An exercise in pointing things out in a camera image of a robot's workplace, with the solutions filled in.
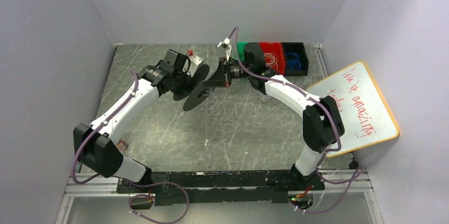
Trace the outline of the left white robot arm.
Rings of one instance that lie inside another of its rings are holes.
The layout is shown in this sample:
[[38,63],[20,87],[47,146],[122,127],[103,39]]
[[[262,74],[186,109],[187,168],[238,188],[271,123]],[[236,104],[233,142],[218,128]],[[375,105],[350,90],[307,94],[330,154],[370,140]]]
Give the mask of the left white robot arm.
[[172,92],[175,101],[186,98],[209,71],[202,58],[169,49],[158,63],[133,73],[132,85],[114,105],[90,124],[79,123],[73,130],[73,164],[89,167],[95,176],[115,176],[136,187],[152,184],[152,170],[118,148],[122,135],[162,95]]

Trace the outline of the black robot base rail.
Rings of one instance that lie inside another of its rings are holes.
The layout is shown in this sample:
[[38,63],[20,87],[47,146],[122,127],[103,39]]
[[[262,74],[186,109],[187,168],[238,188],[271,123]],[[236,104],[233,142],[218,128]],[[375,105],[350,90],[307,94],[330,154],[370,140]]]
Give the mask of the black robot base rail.
[[290,169],[254,171],[153,172],[152,188],[138,188],[119,181],[119,194],[152,193],[156,206],[190,203],[257,202],[287,203],[297,193],[322,191],[316,174],[301,177]]

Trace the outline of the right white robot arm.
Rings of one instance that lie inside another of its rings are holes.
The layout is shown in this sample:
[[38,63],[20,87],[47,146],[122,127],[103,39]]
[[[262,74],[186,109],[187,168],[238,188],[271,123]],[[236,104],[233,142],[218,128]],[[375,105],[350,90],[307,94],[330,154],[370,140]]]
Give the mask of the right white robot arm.
[[230,56],[231,44],[220,42],[218,46],[227,53],[219,59],[212,76],[200,84],[198,96],[206,97],[215,88],[229,87],[233,79],[247,78],[256,91],[277,99],[302,118],[305,147],[291,167],[291,179],[304,183],[318,176],[326,155],[342,148],[345,128],[336,101],[329,95],[320,97],[306,92],[267,66],[260,45],[247,50],[244,60]]

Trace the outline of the black cable spool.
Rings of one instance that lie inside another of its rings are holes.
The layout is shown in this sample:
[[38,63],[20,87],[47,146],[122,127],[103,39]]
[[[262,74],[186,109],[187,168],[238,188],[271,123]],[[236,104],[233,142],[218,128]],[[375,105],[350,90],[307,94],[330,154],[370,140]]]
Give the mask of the black cable spool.
[[208,89],[205,87],[205,79],[209,71],[209,65],[201,65],[193,77],[183,75],[183,81],[172,91],[174,101],[185,99],[183,111],[188,112],[196,108],[206,99],[203,92]]

